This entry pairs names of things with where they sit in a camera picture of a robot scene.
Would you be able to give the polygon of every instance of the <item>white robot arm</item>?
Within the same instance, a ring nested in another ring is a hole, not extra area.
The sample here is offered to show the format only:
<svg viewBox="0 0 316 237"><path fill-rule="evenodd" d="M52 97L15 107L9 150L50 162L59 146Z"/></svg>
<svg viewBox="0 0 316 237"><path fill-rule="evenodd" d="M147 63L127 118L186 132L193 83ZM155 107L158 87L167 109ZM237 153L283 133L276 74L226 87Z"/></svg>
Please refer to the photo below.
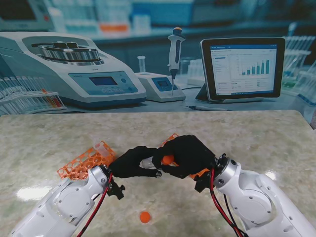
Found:
<svg viewBox="0 0 316 237"><path fill-rule="evenodd" d="M196 190L200 192L209 180L210 174L204 174ZM214 185L229 197L249 237L316 237L313 226L272 179L242 170L225 154L215 168Z"/></svg>
<svg viewBox="0 0 316 237"><path fill-rule="evenodd" d="M91 199L109 185L107 194L123 198L106 166L88 170L88 179L66 179L49 191L36 207L11 231L9 237L70 237L94 206Z"/></svg>

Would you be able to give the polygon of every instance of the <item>black glove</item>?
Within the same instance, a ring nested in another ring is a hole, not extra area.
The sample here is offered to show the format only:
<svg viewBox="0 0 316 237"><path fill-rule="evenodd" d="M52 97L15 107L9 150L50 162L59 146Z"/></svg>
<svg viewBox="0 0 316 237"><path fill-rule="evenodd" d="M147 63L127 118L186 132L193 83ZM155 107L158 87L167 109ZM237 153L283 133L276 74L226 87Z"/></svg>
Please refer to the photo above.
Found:
<svg viewBox="0 0 316 237"><path fill-rule="evenodd" d="M118 178L129 178L134 176L160 177L161 172L157 169L144 169L139 167L142 160L152 157L157 152L156 148L135 147L129 149L121 157L113 161L109 168L113 175Z"/></svg>
<svg viewBox="0 0 316 237"><path fill-rule="evenodd" d="M178 166L162 165L165 155L173 155ZM215 155L197 137L180 136L159 148L153 157L153 164L164 172L179 178L199 173L205 168L211 169L215 164Z"/></svg>

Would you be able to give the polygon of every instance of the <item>white device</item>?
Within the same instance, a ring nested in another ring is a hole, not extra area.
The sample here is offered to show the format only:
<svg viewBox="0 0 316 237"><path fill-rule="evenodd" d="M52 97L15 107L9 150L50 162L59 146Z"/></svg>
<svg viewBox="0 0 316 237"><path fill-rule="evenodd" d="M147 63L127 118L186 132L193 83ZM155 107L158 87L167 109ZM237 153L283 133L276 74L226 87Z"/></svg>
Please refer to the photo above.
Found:
<svg viewBox="0 0 316 237"><path fill-rule="evenodd" d="M1 0L0 31L50 31L53 29L44 0Z"/></svg>
<svg viewBox="0 0 316 237"><path fill-rule="evenodd" d="M91 199L103 193L108 177L99 166L88 179L66 179L39 202L11 231L9 237L70 237L94 206Z"/></svg>
<svg viewBox="0 0 316 237"><path fill-rule="evenodd" d="M173 29L172 35L168 36L168 39L171 41L168 65L172 79L171 95L173 95L174 80L179 70L181 43L186 40L186 38L181 33L182 29L180 27L176 27Z"/></svg>
<svg viewBox="0 0 316 237"><path fill-rule="evenodd" d="M0 33L0 74L43 77L63 102L85 108L136 104L146 91L122 61L86 37L53 32Z"/></svg>
<svg viewBox="0 0 316 237"><path fill-rule="evenodd" d="M185 100L182 90L174 85L172 95L172 81L169 76L156 73L136 73L147 92L147 100L170 102Z"/></svg>
<svg viewBox="0 0 316 237"><path fill-rule="evenodd" d="M214 180L230 199L249 237L315 237L316 230L268 176L242 170L229 158Z"/></svg>

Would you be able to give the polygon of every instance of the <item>marble table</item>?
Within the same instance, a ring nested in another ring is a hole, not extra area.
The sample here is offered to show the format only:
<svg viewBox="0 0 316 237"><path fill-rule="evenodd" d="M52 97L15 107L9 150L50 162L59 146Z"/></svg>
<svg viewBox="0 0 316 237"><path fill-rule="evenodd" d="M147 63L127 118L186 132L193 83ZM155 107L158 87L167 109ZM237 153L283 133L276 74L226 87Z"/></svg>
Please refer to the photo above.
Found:
<svg viewBox="0 0 316 237"><path fill-rule="evenodd" d="M174 132L194 134L217 156L275 179L316 227L316 138L296 111L55 114L0 118L1 236L58 184L58 168L97 141L119 156L139 145L158 147ZM196 192L190 178L115 180L125 197L106 197L84 236L234 236L209 192ZM143 210L152 215L148 224L139 220Z"/></svg>

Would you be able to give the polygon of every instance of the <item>orange cap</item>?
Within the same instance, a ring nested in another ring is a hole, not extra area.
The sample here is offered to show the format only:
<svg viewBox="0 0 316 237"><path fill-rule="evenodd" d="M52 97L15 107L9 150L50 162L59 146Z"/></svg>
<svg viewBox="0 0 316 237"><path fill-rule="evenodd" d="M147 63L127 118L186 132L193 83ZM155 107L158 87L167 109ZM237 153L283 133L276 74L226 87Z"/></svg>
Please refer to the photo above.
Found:
<svg viewBox="0 0 316 237"><path fill-rule="evenodd" d="M164 156L161 160L161 163L164 165L169 165L171 163L173 163L174 161L174 157L173 155L168 155L168 156Z"/></svg>
<svg viewBox="0 0 316 237"><path fill-rule="evenodd" d="M143 211L141 214L140 214L140 221L144 224L148 223L151 219L151 216L148 212L146 211Z"/></svg>

